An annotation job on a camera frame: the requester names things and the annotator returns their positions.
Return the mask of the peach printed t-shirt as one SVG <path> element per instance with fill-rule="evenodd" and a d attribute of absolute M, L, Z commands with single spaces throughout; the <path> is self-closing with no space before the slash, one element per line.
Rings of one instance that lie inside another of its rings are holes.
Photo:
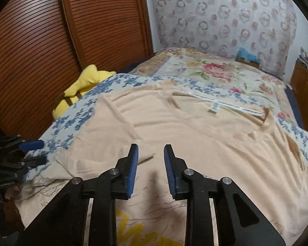
<path fill-rule="evenodd" d="M 117 202 L 119 245 L 182 245 L 186 203 L 172 199 L 163 149 L 206 177 L 228 176 L 263 212 L 287 245 L 308 225 L 308 165 L 268 108 L 253 116 L 212 111 L 207 95 L 165 81 L 98 96 L 69 148 L 22 192 L 25 225 L 73 176 L 90 179 L 113 167 L 133 143 L 140 148 L 132 198 Z"/>

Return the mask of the navy blue bed sheet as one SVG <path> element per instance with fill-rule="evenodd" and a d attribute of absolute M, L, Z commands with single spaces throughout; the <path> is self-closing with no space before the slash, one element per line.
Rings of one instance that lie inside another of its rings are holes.
<path fill-rule="evenodd" d="M 298 106 L 298 102 L 295 98 L 293 90 L 288 85 L 286 86 L 285 94 L 286 94 L 286 96 L 289 100 L 290 106 L 292 108 L 292 111 L 293 111 L 293 114 L 294 114 L 294 117 L 296 119 L 298 126 L 302 129 L 305 129 L 304 123 L 303 123 L 303 120 L 302 120 L 302 115 L 301 115 L 301 112 L 300 112 L 300 109 L 299 109 L 299 106 Z"/>

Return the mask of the circle patterned curtain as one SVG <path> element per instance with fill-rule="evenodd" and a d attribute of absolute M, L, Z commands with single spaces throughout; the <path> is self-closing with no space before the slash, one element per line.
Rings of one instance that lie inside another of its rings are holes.
<path fill-rule="evenodd" d="M 292 0 L 152 0 L 160 42 L 229 59 L 245 49 L 261 70 L 285 74 L 297 29 Z"/>

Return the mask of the blue item on box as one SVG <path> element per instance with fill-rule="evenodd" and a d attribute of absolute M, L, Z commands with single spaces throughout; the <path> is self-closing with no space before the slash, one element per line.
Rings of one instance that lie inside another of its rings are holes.
<path fill-rule="evenodd" d="M 260 64 L 260 60 L 257 56 L 250 54 L 245 48 L 240 47 L 237 55 L 236 55 L 236 61 L 242 62 L 245 64 L 251 64 L 255 67 L 258 67 Z"/>

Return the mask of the brown louvered wardrobe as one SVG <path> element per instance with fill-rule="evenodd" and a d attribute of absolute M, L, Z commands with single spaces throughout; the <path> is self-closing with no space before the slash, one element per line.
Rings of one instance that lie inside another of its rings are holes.
<path fill-rule="evenodd" d="M 0 129 L 36 139 L 86 66 L 152 56 L 146 0 L 0 0 Z"/>

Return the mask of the yellow plush toy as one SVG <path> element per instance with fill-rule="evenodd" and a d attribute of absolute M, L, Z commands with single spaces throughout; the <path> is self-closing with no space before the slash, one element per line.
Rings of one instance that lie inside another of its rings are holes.
<path fill-rule="evenodd" d="M 79 78 L 56 99 L 56 106 L 52 111 L 53 119 L 56 121 L 96 85 L 115 74 L 116 72 L 99 71 L 94 64 L 87 66 Z"/>

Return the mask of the pink floral bedspread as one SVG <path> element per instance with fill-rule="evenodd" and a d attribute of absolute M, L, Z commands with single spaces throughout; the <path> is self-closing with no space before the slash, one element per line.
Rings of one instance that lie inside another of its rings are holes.
<path fill-rule="evenodd" d="M 186 48 L 170 47 L 139 64 L 136 76 L 176 76 L 201 81 L 268 107 L 278 117 L 297 123 L 286 84 L 247 64 Z"/>

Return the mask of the blue floral white blanket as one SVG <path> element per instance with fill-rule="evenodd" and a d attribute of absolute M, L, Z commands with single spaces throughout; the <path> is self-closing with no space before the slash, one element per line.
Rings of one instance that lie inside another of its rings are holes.
<path fill-rule="evenodd" d="M 217 98 L 227 98 L 234 102 L 242 104 L 263 106 L 257 98 L 250 98 L 247 95 L 233 94 L 231 91 L 218 87 L 212 83 L 206 84 L 195 79 L 187 79 L 176 76 L 158 76 L 158 77 L 141 77 L 130 74 L 119 73 L 111 76 L 103 82 L 99 83 L 91 89 L 80 100 L 76 101 L 67 111 L 44 132 L 40 137 L 44 141 L 44 148 L 29 153 L 29 156 L 37 156 L 44 154 L 47 156 L 47 163 L 35 169 L 31 169 L 24 176 L 24 182 L 30 182 L 47 169 L 54 157 L 56 150 L 61 148 L 69 148 L 73 138 L 79 132 L 82 125 L 91 117 L 93 107 L 98 96 L 102 93 L 119 91 L 124 88 L 138 87 L 141 85 L 152 84 L 165 79 L 172 79 L 178 84 L 190 89 L 203 92 Z M 277 117 L 279 124 L 292 137 L 299 147 L 300 153 L 304 158 L 304 162 L 308 165 L 308 132 L 295 124 Z"/>

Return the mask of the wooden sideboard cabinet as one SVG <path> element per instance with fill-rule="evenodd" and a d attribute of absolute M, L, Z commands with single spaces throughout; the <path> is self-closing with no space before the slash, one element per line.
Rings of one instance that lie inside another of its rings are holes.
<path fill-rule="evenodd" d="M 290 85 L 298 103 L 304 129 L 308 131 L 308 68 L 298 60 L 295 62 Z"/>

